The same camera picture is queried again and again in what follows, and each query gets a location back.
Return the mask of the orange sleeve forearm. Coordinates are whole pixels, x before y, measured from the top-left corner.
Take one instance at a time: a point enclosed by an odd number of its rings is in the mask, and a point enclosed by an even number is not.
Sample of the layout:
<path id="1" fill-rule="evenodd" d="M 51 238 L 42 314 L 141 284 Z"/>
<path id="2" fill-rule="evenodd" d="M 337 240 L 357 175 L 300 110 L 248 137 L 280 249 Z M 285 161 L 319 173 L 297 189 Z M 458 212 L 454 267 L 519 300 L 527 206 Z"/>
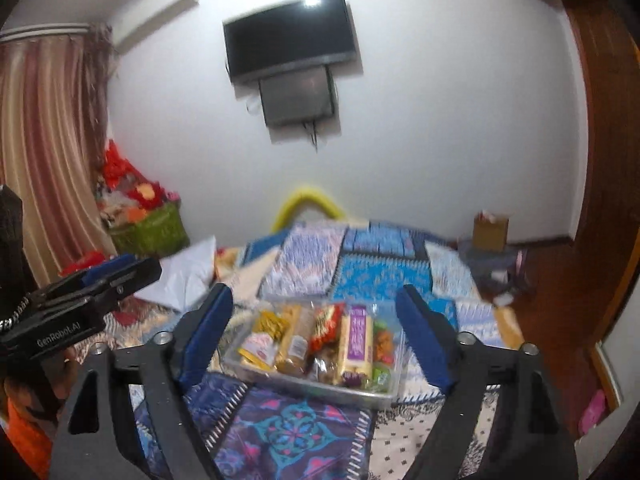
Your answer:
<path id="1" fill-rule="evenodd" d="M 30 422 L 8 402 L 8 437 L 17 453 L 41 480 L 49 478 L 52 441 L 34 422 Z"/>

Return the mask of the person's left hand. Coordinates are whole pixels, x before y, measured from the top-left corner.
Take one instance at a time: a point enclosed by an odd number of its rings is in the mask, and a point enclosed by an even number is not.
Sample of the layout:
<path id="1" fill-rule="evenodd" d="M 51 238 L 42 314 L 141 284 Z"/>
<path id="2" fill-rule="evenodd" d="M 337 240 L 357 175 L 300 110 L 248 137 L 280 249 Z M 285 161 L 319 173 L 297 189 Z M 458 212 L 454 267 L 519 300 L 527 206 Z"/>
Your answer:
<path id="1" fill-rule="evenodd" d="M 77 352 L 68 347 L 44 360 L 11 370 L 3 383 L 11 405 L 24 419 L 56 426 L 79 372 Z"/>

